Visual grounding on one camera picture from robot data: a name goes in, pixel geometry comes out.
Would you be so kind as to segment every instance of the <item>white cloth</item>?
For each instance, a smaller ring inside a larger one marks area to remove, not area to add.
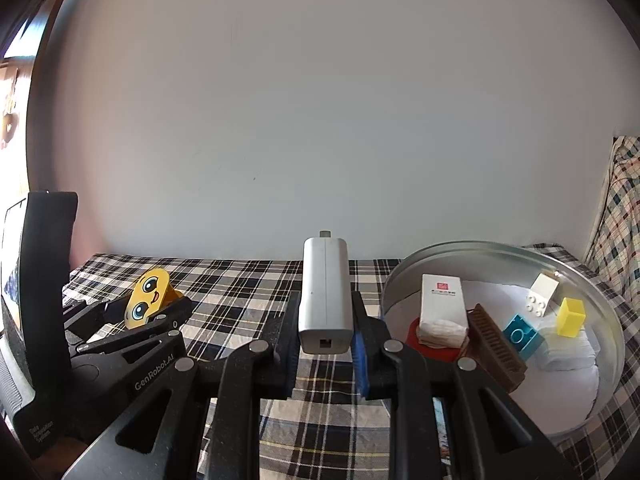
[[[538,368],[557,372],[591,368],[596,364],[596,352],[587,338],[584,327],[576,337],[564,337],[558,335],[555,316],[545,316],[543,319],[538,333],[544,341],[534,355]]]
[[[434,348],[461,348],[466,338],[466,327],[448,319],[421,322],[415,329],[418,342]]]

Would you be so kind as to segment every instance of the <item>white charger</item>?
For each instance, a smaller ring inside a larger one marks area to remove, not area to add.
[[[353,336],[347,243],[320,231],[305,241],[302,296],[298,311],[300,346],[307,354],[342,354]]]

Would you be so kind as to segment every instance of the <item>plaid fabric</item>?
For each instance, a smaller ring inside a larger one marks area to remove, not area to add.
[[[585,263],[620,296],[640,308],[640,139],[613,143],[599,223]]]
[[[576,432],[559,449],[587,478],[603,478],[638,425],[634,349],[640,338],[635,313],[602,280],[563,248],[537,246],[588,275],[623,319],[628,341],[623,386],[600,420]],[[351,261],[352,287],[362,294],[367,313],[376,316],[383,283],[399,260]],[[96,254],[72,273],[65,302],[114,299],[125,294],[145,270],[164,267],[172,285],[197,303],[182,327],[190,356],[213,360],[259,335],[277,316],[292,290],[302,287],[302,262],[179,260]],[[107,326],[101,335],[122,330]],[[213,400],[207,429],[215,409]],[[264,400],[260,422],[260,478],[386,479],[389,418],[380,401],[361,400],[355,389],[350,355],[300,354],[292,399]],[[208,441],[200,454],[206,462]]]

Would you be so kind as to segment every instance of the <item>bed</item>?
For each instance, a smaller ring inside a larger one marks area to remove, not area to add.
[[[559,246],[535,246],[581,270],[611,300],[623,321],[628,360],[616,396],[599,420],[572,434],[560,451],[583,478],[606,474],[638,426],[640,396],[634,373],[640,348],[635,313],[603,280]],[[367,313],[378,313],[383,284],[399,260],[351,260],[352,286],[362,294]],[[300,261],[241,261],[148,258],[96,254],[74,270],[65,303],[111,300],[125,294],[136,277],[164,267],[172,285],[189,296],[196,309],[181,328],[188,354],[202,361],[228,355],[260,334],[264,323],[279,316],[292,290],[302,286]],[[99,334],[124,329],[105,326]],[[199,471],[206,462],[207,417]],[[350,356],[301,354],[292,399],[264,400],[260,424],[260,478],[385,479],[389,418],[381,401],[358,397]]]

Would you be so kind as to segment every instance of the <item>metal tray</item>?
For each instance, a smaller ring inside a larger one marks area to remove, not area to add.
[[[529,287],[542,271],[556,275],[560,297],[584,301],[590,325],[600,343],[596,364],[600,372],[598,394],[587,419],[574,428],[548,435],[558,442],[589,421],[613,396],[625,355],[620,320],[609,300],[576,270],[544,254],[494,242],[461,241],[426,247],[404,259],[389,275],[382,293],[384,316],[398,301],[418,292],[423,274],[459,276],[462,280]]]

